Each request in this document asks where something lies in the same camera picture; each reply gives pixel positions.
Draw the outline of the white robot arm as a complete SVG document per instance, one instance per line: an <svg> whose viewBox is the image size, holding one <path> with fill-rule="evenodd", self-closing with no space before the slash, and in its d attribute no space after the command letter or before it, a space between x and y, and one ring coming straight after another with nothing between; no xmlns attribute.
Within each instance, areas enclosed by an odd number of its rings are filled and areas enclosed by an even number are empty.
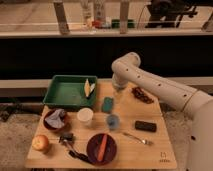
<svg viewBox="0 0 213 171"><path fill-rule="evenodd" d="M146 72L139 68L140 64L140 56L135 52L114 60L111 65L114 88L122 90L132 82L172 108L188 114L193 123L186 171L213 171L213 96Z"/></svg>

